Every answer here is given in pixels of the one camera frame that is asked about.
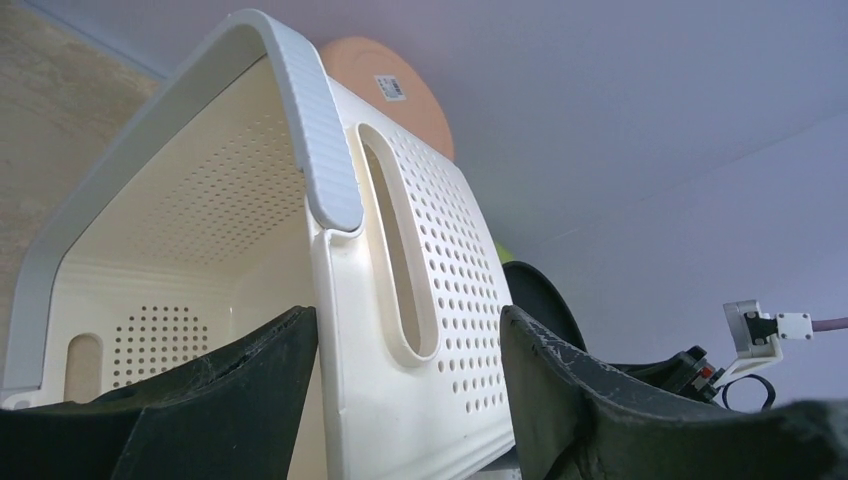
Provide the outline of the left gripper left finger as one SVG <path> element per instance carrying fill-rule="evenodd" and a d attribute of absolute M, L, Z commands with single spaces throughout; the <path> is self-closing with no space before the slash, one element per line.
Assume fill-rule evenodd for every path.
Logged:
<path fill-rule="evenodd" d="M 1 414 L 5 479 L 284 479 L 316 358 L 316 311 L 87 403 Z"/>

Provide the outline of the tall black cylindrical bin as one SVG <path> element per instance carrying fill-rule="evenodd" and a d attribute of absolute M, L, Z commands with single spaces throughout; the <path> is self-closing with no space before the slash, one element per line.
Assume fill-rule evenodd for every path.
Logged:
<path fill-rule="evenodd" d="M 569 306 L 555 285 L 537 268 L 518 260 L 503 265 L 513 304 L 557 337 L 582 351 L 586 344 Z"/>

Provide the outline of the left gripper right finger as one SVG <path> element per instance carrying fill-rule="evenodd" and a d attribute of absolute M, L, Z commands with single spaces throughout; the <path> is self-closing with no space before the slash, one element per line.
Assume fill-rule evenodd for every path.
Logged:
<path fill-rule="evenodd" d="M 639 381 L 503 309 L 501 365 L 526 479 L 843 479 L 847 404 L 758 413 Z"/>

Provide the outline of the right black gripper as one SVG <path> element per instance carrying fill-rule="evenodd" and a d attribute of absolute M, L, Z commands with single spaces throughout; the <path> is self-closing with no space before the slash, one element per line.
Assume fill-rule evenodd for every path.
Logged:
<path fill-rule="evenodd" d="M 669 359 L 648 364 L 613 364 L 621 372 L 666 392 L 702 403 L 713 403 L 721 373 L 707 360 L 707 351 L 693 346 Z"/>

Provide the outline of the green plastic tub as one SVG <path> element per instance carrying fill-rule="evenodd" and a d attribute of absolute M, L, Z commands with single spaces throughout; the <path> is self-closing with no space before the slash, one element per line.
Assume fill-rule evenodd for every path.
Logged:
<path fill-rule="evenodd" d="M 496 247 L 496 252 L 497 252 L 497 256 L 499 258 L 499 261 L 502 264 L 505 264 L 505 263 L 508 263 L 508 262 L 511 262 L 511 261 L 514 260 L 514 255 L 506 247 L 504 247 L 503 245 L 501 245 L 498 242 L 495 243 L 495 247 Z"/>

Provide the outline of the cream plastic storage basket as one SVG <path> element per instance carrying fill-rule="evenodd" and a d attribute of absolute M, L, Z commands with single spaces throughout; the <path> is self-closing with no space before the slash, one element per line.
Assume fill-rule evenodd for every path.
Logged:
<path fill-rule="evenodd" d="M 1 414 L 90 402 L 312 307 L 284 479 L 464 479 L 514 445 L 510 301 L 462 172 L 332 79 L 304 36 L 243 9 L 29 247 Z"/>

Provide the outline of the large orange plastic bucket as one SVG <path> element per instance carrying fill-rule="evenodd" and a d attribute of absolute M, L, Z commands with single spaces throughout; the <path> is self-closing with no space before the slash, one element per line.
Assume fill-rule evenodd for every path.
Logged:
<path fill-rule="evenodd" d="M 389 47 L 366 37 L 333 40 L 319 49 L 327 74 L 453 161 L 447 117 L 416 70 Z"/>

